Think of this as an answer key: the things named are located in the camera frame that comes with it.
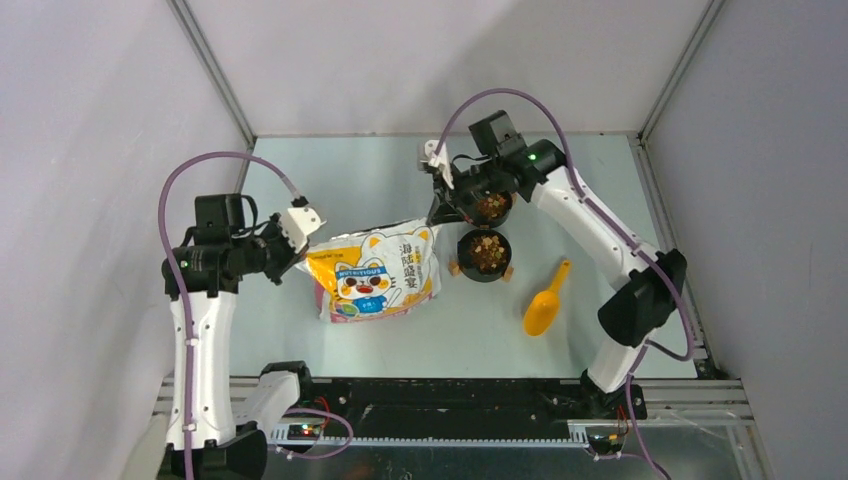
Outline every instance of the light blue table surface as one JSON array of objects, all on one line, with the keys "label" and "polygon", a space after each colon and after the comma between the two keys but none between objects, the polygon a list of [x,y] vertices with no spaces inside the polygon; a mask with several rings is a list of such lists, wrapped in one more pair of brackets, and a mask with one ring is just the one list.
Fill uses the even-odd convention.
[{"label": "light blue table surface", "polygon": [[[255,154],[279,166],[327,221],[314,236],[333,235],[423,217],[433,193],[415,167],[418,145],[429,137],[260,138]],[[541,137],[528,136],[528,143]],[[575,164],[609,207],[636,233],[657,245],[648,204],[624,135],[570,135]],[[448,141],[451,155],[477,154],[469,136]],[[291,197],[275,175],[252,165],[243,193],[267,217]],[[604,337],[598,308],[613,294],[591,258],[545,213],[523,201],[498,230],[513,247],[509,283],[478,284],[447,271],[456,242],[470,228],[445,226],[436,252],[442,291],[405,317],[330,325],[317,319],[312,280],[292,270],[275,287],[262,275],[242,282],[231,341],[233,375],[256,375],[269,362],[305,360],[315,376],[354,377],[565,377],[576,378]],[[522,330],[524,309],[568,257],[571,275],[562,308],[546,334]],[[685,350],[675,313],[658,341]],[[693,378],[691,362],[651,351],[643,378]]]}]

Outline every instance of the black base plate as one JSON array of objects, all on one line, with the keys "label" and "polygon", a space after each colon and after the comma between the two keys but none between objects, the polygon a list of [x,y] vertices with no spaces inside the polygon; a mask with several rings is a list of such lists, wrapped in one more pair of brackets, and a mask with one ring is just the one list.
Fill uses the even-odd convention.
[{"label": "black base plate", "polygon": [[[599,405],[579,382],[559,379],[316,378],[311,393],[301,405],[324,397],[357,438],[407,440],[568,438],[566,420],[615,419],[624,397],[615,392]],[[634,385],[632,394],[644,419],[642,389]],[[326,434],[347,432],[331,422]]]}]

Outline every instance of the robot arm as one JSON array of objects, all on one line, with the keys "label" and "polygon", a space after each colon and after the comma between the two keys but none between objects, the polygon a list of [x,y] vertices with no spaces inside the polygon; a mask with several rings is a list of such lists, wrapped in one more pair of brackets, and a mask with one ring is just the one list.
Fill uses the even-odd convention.
[{"label": "robot arm", "polygon": [[[253,210],[252,227],[245,227],[243,199]],[[323,224],[303,198],[282,214],[272,215],[264,226],[255,224],[256,214],[253,200],[243,195],[195,199],[197,224],[189,229],[183,244],[173,249],[188,288],[193,338],[186,337],[182,298],[168,262],[163,263],[176,351],[174,408],[160,473],[185,473],[182,453],[190,439],[192,450],[202,450],[201,458],[205,457],[203,467],[195,462],[195,470],[224,469],[259,478],[265,468],[267,436],[300,397],[297,372],[270,372],[262,375],[259,388],[254,389],[241,411],[234,413],[230,403],[230,332],[239,282],[244,275],[262,272],[271,282],[280,284],[282,275],[305,254],[308,236]],[[193,365],[190,379],[186,378],[187,361]],[[183,408],[185,395],[192,400],[189,422]],[[229,465],[237,457],[251,461]]]},{"label": "robot arm", "polygon": [[[658,252],[625,227],[589,190],[579,173],[566,174],[562,151],[547,140],[527,146],[506,112],[499,111],[469,129],[477,148],[488,160],[467,171],[459,171],[447,160],[445,148],[437,154],[437,141],[424,144],[419,165],[433,175],[436,194],[429,221],[484,224],[483,219],[475,218],[475,205],[481,198],[491,192],[518,193],[568,231],[616,290],[598,312],[607,338],[584,373],[601,395],[616,392],[624,384],[644,341],[665,324],[675,308],[671,293],[638,254],[656,259],[678,291],[685,277],[685,258],[677,250]],[[578,196],[576,192],[581,190],[584,195]],[[625,242],[613,231],[589,202],[617,223],[631,242]]]}]

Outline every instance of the yellow scoop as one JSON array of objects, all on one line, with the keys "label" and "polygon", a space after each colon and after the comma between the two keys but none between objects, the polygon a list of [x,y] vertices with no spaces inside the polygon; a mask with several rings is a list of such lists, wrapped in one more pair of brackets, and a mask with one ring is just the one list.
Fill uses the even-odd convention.
[{"label": "yellow scoop", "polygon": [[563,261],[557,270],[554,281],[551,282],[551,286],[533,297],[533,301],[530,302],[530,306],[524,312],[524,331],[527,335],[531,337],[539,336],[545,333],[548,327],[554,323],[556,312],[559,310],[557,292],[559,292],[562,282],[565,281],[565,277],[568,276],[569,270],[571,270],[571,262]]}]

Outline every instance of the pet food bag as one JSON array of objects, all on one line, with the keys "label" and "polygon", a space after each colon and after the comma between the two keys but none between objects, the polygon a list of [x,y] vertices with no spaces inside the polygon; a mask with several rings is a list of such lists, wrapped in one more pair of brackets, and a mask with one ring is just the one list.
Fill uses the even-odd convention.
[{"label": "pet food bag", "polygon": [[298,268],[315,280],[319,318],[331,323],[405,315],[441,288],[425,219],[335,237],[309,248]]}]

